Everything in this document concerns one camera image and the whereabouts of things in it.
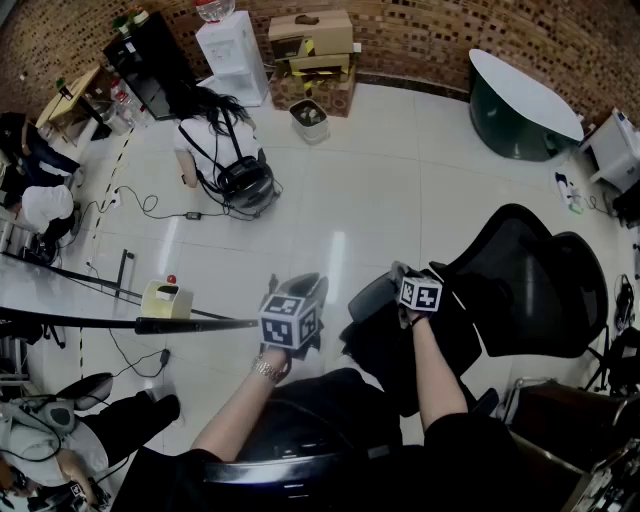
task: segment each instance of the black hair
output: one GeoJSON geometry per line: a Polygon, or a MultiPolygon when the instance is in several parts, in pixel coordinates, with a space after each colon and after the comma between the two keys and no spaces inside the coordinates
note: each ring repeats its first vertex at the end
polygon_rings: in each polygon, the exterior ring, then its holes
{"type": "Polygon", "coordinates": [[[192,119],[197,116],[204,117],[209,121],[215,133],[229,136],[224,123],[220,123],[218,117],[221,111],[226,111],[235,124],[238,119],[246,121],[249,114],[243,106],[238,104],[238,100],[233,96],[217,94],[206,87],[180,82],[169,88],[167,102],[172,114],[181,121],[192,119]]]}
{"type": "Polygon", "coordinates": [[[18,194],[7,192],[7,195],[4,196],[3,206],[6,210],[9,210],[17,205],[20,201],[22,201],[22,197],[20,197],[18,194]]]}

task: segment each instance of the cardboard box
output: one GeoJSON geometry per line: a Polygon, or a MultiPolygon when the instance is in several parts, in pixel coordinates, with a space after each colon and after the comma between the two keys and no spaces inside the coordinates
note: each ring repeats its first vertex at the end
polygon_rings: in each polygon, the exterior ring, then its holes
{"type": "Polygon", "coordinates": [[[330,116],[347,117],[356,85],[356,69],[351,66],[347,81],[339,77],[311,75],[301,82],[299,77],[285,67],[279,66],[269,80],[273,105],[278,110],[288,110],[291,105],[305,98],[318,103],[330,116]]]}
{"type": "Polygon", "coordinates": [[[331,75],[341,82],[346,82],[349,78],[349,55],[346,53],[291,59],[289,65],[291,74],[300,83],[309,81],[313,75],[331,75]]]}
{"type": "Polygon", "coordinates": [[[353,26],[347,11],[308,12],[272,18],[269,41],[276,61],[351,53],[353,26]],[[296,18],[318,18],[316,25],[296,23],[296,18]]]}
{"type": "Polygon", "coordinates": [[[289,61],[291,71],[305,71],[308,69],[340,68],[344,73],[349,72],[349,54],[319,55],[317,57],[302,57],[289,61]]]}

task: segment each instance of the bracelet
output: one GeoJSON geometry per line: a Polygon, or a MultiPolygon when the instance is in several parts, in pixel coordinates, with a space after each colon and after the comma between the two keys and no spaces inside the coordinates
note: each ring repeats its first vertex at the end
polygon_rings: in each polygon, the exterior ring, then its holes
{"type": "Polygon", "coordinates": [[[282,380],[284,377],[284,372],[275,369],[266,361],[262,360],[262,355],[257,356],[253,360],[253,365],[251,366],[251,370],[258,372],[260,375],[264,375],[267,379],[276,384],[282,380]]]}
{"type": "Polygon", "coordinates": [[[419,314],[417,317],[415,317],[413,320],[411,320],[411,323],[409,324],[409,326],[411,328],[413,328],[413,326],[416,325],[423,318],[429,318],[429,315],[427,315],[426,313],[419,314]]]}

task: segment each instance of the woman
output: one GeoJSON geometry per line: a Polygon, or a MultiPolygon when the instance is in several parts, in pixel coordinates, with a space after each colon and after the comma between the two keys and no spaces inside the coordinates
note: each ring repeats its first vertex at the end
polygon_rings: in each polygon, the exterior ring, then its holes
{"type": "Polygon", "coordinates": [[[227,112],[233,124],[242,156],[253,156],[261,163],[266,163],[264,151],[254,136],[256,125],[234,97],[184,84],[176,87],[167,101],[171,112],[180,120],[174,130],[173,144],[187,186],[196,188],[198,172],[208,183],[217,186],[216,179],[220,171],[213,162],[228,167],[238,160],[223,111],[227,112]],[[209,158],[185,138],[180,127],[209,158]]]}
{"type": "Polygon", "coordinates": [[[231,502],[250,510],[382,509],[403,502],[429,510],[522,510],[523,471],[507,428],[468,412],[428,318],[407,314],[424,447],[402,445],[394,404],[354,362],[276,387],[287,355],[270,348],[189,452],[138,452],[112,510],[205,511],[231,502]],[[300,463],[274,463],[286,459],[300,463]],[[250,472],[228,462],[259,464],[250,472]]]}
{"type": "Polygon", "coordinates": [[[27,120],[25,114],[4,112],[0,114],[0,147],[13,165],[22,159],[23,169],[31,185],[54,187],[61,185],[64,178],[40,168],[40,162],[76,176],[78,186],[82,185],[83,174],[80,164],[61,155],[46,140],[40,137],[38,130],[27,120]]]}
{"type": "Polygon", "coordinates": [[[96,504],[89,477],[115,466],[178,419],[177,397],[157,398],[158,390],[145,390],[113,402],[98,414],[76,416],[73,431],[62,443],[53,432],[13,421],[0,447],[2,490],[28,496],[38,486],[57,487],[72,480],[80,485],[87,502],[96,504]],[[11,466],[26,477],[21,484],[9,477],[11,466]]]}

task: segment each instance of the black bag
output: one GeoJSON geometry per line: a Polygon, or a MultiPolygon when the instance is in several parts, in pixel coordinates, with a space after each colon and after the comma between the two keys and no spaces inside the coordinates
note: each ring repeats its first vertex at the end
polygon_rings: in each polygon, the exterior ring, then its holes
{"type": "Polygon", "coordinates": [[[214,158],[211,158],[195,141],[189,136],[189,134],[182,128],[182,125],[178,126],[182,136],[193,146],[199,153],[205,158],[208,158],[213,162],[214,168],[217,167],[220,170],[220,175],[215,183],[209,183],[204,179],[204,176],[200,171],[196,171],[198,180],[202,183],[202,186],[208,188],[216,194],[221,194],[225,201],[229,204],[236,203],[237,207],[246,208],[253,206],[254,203],[259,202],[260,198],[266,197],[267,194],[273,192],[273,173],[271,168],[261,162],[259,162],[253,156],[242,156],[240,152],[240,146],[238,145],[238,139],[233,131],[233,125],[229,119],[229,114],[226,110],[222,110],[225,124],[227,125],[227,131],[233,142],[233,147],[236,150],[238,160],[228,167],[218,163],[218,132],[216,132],[216,154],[214,158]]]}

